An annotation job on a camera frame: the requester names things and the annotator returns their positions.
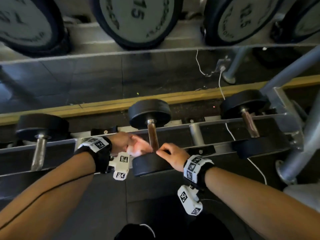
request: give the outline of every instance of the right hand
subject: right hand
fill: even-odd
[[[156,153],[170,163],[175,170],[180,172],[183,172],[183,165],[190,157],[184,149],[173,143],[164,143]]]

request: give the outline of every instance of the dumbbell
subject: dumbbell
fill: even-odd
[[[282,147],[289,146],[284,133],[275,133],[267,137],[260,136],[252,120],[251,113],[258,112],[268,107],[269,100],[259,90],[246,90],[227,97],[220,105],[222,119],[241,118],[245,122],[250,134],[250,139],[232,142],[232,148],[241,159],[248,157],[278,152]]]
[[[67,139],[69,122],[50,114],[26,114],[19,118],[16,135],[21,140],[37,142],[31,171],[40,171],[45,159],[47,141]]]
[[[134,176],[172,169],[170,164],[155,152],[159,149],[156,127],[162,127],[171,119],[169,105],[159,99],[141,100],[128,110],[130,125],[136,129],[148,129],[152,153],[136,157],[132,161]]]

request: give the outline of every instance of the wristband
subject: wristband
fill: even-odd
[[[183,176],[191,181],[196,188],[205,189],[206,172],[215,167],[210,159],[203,159],[199,155],[191,156],[184,164]]]
[[[96,165],[96,173],[106,173],[109,161],[112,143],[108,137],[91,137],[83,142],[74,152],[77,155],[82,152],[88,152]]]

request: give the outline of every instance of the metal dumbbell handle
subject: metal dumbbell handle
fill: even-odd
[[[39,134],[37,145],[33,154],[31,171],[40,171],[42,169],[43,162],[45,160],[45,154],[46,154],[46,143],[47,143],[46,135]]]
[[[241,110],[242,118],[245,122],[245,125],[247,127],[247,130],[252,138],[260,137],[260,134],[258,132],[258,129],[256,125],[254,124],[254,121],[252,120],[251,115],[249,112],[244,108]]]
[[[146,124],[148,125],[149,141],[153,149],[153,152],[156,152],[159,149],[157,131],[156,131],[156,120],[147,120]]]

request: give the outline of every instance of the left arm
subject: left arm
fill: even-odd
[[[134,144],[132,135],[123,132],[109,139],[113,154],[125,151],[128,145]],[[83,152],[34,182],[0,212],[0,240],[48,238],[76,208],[95,170],[94,159]],[[28,206],[46,190],[87,174],[91,175],[51,190]],[[12,220],[24,208],[26,210]]]

